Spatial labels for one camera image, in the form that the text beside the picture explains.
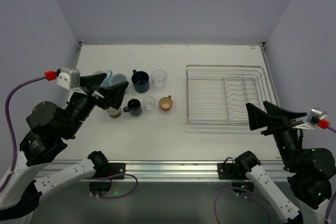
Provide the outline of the clear faceted glass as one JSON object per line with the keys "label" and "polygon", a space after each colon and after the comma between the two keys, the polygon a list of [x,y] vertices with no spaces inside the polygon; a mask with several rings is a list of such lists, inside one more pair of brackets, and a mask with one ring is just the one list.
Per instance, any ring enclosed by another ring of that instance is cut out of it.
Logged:
{"label": "clear faceted glass", "polygon": [[154,70],[151,73],[151,81],[157,90],[163,90],[166,86],[167,73],[162,69]]}

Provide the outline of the small dark blue cup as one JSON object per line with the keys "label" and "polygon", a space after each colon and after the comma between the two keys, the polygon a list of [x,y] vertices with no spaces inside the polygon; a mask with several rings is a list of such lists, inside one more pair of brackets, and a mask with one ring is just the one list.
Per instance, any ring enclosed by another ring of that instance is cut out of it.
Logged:
{"label": "small dark blue cup", "polygon": [[123,111],[129,112],[132,116],[139,116],[142,113],[141,102],[138,99],[131,99]]}

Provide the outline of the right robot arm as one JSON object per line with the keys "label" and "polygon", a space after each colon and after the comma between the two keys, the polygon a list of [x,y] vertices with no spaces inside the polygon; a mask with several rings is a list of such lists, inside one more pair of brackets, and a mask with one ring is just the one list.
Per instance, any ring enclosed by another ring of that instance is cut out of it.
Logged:
{"label": "right robot arm", "polygon": [[335,203],[330,179],[335,176],[335,158],[326,148],[303,148],[304,130],[326,129],[326,112],[291,112],[268,101],[264,109],[246,104],[250,130],[261,129],[273,136],[284,170],[292,173],[287,181],[299,206],[293,204],[267,175],[261,161],[251,151],[235,158],[239,174],[252,181],[274,208],[282,223],[330,223]]}

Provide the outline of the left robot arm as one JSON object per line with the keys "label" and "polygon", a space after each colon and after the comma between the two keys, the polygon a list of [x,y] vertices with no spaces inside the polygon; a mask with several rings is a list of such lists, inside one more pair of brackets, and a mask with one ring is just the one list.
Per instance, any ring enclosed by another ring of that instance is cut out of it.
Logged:
{"label": "left robot arm", "polygon": [[44,78],[73,94],[65,108],[44,101],[36,105],[26,119],[29,132],[20,144],[15,144],[13,162],[6,177],[1,179],[1,220],[21,218],[33,212],[39,203],[56,192],[82,179],[108,179],[109,162],[101,151],[52,175],[36,175],[66,148],[66,140],[76,133],[95,107],[119,109],[127,81],[103,88],[105,73],[81,76],[64,70],[46,72]]}

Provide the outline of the small clear glass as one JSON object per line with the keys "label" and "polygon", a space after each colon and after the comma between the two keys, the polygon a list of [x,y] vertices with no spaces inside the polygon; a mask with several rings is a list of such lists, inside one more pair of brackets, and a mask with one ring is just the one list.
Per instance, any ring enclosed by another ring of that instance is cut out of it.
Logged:
{"label": "small clear glass", "polygon": [[155,98],[152,96],[147,96],[142,100],[142,105],[147,112],[152,112],[155,108]]}

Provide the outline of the large dark blue mug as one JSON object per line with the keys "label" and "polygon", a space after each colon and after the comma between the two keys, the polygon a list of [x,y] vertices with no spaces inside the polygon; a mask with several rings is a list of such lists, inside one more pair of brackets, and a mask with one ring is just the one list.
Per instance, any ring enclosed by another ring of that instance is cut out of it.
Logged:
{"label": "large dark blue mug", "polygon": [[149,75],[145,71],[137,71],[133,69],[131,81],[137,93],[146,93],[150,88]]}

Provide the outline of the pale grey-blue mug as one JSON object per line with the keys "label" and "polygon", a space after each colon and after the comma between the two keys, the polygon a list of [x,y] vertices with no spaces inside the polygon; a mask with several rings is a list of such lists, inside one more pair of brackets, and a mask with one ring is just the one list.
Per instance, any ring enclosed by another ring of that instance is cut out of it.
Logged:
{"label": "pale grey-blue mug", "polygon": [[128,80],[124,74],[121,74],[121,73],[113,74],[113,76],[110,79],[110,85],[116,86],[125,81],[128,81]]}

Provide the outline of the orange cup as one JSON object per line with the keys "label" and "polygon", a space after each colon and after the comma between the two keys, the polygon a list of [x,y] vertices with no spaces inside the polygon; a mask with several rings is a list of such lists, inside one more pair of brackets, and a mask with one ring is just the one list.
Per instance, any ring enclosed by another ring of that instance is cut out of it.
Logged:
{"label": "orange cup", "polygon": [[159,107],[162,111],[169,111],[173,105],[172,96],[168,95],[167,97],[162,97],[159,100]]}

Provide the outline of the light blue mug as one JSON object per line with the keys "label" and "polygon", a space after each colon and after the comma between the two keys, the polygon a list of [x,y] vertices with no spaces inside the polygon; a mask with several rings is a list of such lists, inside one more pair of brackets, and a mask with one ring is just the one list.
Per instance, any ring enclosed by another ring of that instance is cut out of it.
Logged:
{"label": "light blue mug", "polygon": [[93,72],[92,74],[102,74],[102,73],[105,73],[106,77],[104,78],[104,80],[102,81],[100,86],[103,87],[103,88],[109,87],[110,86],[110,80],[113,76],[113,72],[110,69],[108,69],[106,71],[97,70],[97,71]]}

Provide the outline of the white cup brown band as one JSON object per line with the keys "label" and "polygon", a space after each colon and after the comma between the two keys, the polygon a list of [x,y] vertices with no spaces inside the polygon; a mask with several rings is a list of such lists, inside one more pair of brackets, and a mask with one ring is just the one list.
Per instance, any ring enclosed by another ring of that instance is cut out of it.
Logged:
{"label": "white cup brown band", "polygon": [[119,109],[109,108],[107,109],[107,113],[113,119],[119,118],[121,116],[121,111]]}

